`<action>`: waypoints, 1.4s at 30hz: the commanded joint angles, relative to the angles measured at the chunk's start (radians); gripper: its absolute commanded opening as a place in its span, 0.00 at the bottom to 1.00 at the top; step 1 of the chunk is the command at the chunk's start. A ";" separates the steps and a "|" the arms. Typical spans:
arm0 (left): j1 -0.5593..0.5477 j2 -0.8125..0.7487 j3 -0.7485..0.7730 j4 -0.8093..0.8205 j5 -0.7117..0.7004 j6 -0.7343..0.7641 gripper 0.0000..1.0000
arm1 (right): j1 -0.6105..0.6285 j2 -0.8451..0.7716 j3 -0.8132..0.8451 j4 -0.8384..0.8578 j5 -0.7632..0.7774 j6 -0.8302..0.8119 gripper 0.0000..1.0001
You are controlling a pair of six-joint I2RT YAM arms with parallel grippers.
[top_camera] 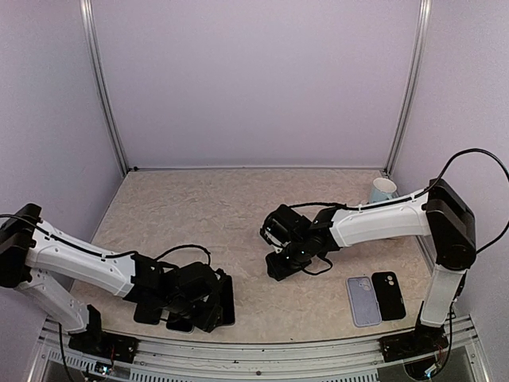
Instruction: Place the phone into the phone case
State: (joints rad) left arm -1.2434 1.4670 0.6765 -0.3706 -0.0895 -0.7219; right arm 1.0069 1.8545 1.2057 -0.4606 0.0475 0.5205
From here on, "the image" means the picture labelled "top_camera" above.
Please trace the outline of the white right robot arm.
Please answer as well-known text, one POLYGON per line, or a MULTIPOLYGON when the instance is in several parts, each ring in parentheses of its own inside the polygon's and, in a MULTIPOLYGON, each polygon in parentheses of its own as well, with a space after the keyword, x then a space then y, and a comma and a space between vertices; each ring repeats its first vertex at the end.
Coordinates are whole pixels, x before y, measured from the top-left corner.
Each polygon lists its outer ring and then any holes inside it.
POLYGON ((473 211, 443 179, 404 197, 350 207, 326 204, 313 219, 279 205, 263 222, 262 238, 274 248, 267 274, 277 281, 309 266, 314 257, 356 244, 400 236, 430 236, 436 252, 431 282, 418 321, 406 339, 414 353, 437 341, 461 281, 476 261, 473 211))

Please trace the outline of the black phone silver frame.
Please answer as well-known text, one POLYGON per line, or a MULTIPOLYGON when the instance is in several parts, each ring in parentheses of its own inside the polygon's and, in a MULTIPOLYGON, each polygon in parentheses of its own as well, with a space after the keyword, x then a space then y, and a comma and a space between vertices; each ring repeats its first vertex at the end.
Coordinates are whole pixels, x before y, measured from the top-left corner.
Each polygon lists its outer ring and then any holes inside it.
POLYGON ((191 333, 194 330, 194 325, 185 319, 176 319, 166 321, 166 329, 180 332, 180 333, 191 333))

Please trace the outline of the black phone dark frame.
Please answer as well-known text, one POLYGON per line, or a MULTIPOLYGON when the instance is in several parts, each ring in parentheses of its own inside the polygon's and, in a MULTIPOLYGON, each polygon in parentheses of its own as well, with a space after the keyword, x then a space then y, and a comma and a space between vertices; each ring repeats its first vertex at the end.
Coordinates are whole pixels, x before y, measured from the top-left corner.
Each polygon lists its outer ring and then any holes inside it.
POLYGON ((230 275, 222 278, 223 282, 220 288, 220 306, 223 309, 221 326, 235 324, 235 300, 233 291, 233 281, 230 275))

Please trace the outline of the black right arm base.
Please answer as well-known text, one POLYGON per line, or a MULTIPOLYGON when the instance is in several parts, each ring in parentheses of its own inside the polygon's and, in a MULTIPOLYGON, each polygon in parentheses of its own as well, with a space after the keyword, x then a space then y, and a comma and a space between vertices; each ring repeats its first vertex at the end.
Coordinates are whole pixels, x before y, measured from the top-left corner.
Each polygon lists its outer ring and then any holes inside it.
POLYGON ((449 340, 444 326, 439 328, 416 325, 405 333, 384 336, 379 339, 385 362, 400 361, 447 348, 449 340))

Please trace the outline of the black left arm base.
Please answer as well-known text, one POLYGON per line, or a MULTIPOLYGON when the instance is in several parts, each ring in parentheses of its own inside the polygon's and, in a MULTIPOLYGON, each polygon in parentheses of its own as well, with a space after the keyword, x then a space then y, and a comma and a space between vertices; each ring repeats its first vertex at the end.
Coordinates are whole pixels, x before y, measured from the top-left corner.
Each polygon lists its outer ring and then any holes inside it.
POLYGON ((102 329, 100 312, 91 304, 87 305, 88 323, 85 330, 70 334, 68 347, 92 356, 132 364, 138 350, 139 340, 135 337, 105 332, 102 329))

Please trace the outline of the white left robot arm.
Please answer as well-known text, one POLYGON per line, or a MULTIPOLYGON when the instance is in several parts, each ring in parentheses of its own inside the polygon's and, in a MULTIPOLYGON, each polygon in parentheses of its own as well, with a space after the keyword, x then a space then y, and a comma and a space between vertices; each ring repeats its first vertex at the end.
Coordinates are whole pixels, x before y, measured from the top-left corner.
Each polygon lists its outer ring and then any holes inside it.
POLYGON ((1 286, 32 298, 93 353, 111 347, 99 311, 52 278, 64 275, 134 304, 134 321, 206 333, 235 322, 232 278, 210 262, 179 267, 138 251, 114 252, 69 236, 28 203, 1 216, 1 286))

